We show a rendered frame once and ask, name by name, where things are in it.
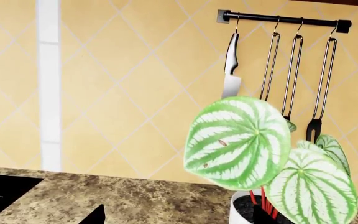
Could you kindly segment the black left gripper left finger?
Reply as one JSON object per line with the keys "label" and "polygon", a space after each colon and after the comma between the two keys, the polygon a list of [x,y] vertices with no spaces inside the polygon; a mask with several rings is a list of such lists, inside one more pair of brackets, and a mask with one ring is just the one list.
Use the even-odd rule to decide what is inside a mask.
{"label": "black left gripper left finger", "polygon": [[86,224],[104,224],[104,222],[105,222],[104,205],[100,205],[87,216]]}

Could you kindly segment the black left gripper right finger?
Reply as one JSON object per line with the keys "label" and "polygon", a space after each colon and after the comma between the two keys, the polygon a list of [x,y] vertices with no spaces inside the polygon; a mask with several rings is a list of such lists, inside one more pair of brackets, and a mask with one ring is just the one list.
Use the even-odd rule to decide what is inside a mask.
{"label": "black left gripper right finger", "polygon": [[254,205],[252,219],[253,219],[253,224],[279,224],[272,216],[270,216],[259,205]]}

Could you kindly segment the white plant pot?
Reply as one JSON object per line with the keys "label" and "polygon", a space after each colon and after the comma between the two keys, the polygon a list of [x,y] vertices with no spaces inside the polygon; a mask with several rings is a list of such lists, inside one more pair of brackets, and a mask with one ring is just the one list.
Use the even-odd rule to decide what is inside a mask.
{"label": "white plant pot", "polygon": [[[231,197],[229,224],[253,224],[254,205],[262,207],[261,190],[253,190],[254,200],[251,199],[249,192],[235,192]],[[279,224],[294,224],[276,210],[268,209],[267,213],[272,216]]]}

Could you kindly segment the green white striped leaf plant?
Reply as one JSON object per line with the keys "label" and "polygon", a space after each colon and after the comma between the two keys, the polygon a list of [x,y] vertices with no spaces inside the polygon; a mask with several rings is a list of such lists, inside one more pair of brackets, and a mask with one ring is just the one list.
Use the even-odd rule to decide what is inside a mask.
{"label": "green white striped leaf plant", "polygon": [[327,134],[291,146],[288,121],[271,104],[230,96],[192,122],[184,169],[233,191],[263,188],[294,224],[350,224],[358,196],[341,145]]}

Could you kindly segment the steel kitchen knife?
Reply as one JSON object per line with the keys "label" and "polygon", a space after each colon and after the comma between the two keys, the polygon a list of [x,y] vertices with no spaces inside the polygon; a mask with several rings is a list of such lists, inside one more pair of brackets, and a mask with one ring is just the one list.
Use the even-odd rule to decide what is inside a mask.
{"label": "steel kitchen knife", "polygon": [[234,71],[238,67],[237,61],[237,43],[239,34],[233,33],[226,52],[224,66],[224,85],[221,98],[236,96],[241,86],[242,78],[234,76]]}

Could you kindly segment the white vertical wall strip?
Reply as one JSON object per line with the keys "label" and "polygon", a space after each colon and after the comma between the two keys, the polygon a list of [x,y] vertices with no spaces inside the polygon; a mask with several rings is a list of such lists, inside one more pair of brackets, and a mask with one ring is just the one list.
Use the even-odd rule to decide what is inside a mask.
{"label": "white vertical wall strip", "polygon": [[62,171],[60,0],[36,0],[39,131],[42,170]]}

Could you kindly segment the black wall utensil rail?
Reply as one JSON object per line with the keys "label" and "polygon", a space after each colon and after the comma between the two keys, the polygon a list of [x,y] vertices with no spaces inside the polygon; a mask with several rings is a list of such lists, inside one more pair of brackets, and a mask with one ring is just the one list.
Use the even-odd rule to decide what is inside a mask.
{"label": "black wall utensil rail", "polygon": [[261,14],[246,14],[241,12],[232,12],[230,10],[218,9],[216,22],[221,24],[228,24],[230,20],[252,20],[261,22],[279,22],[285,24],[303,24],[306,26],[323,26],[334,27],[337,33],[349,33],[349,29],[352,26],[350,20],[320,20],[320,19],[308,19],[297,17],[285,17],[285,16],[268,16]]}

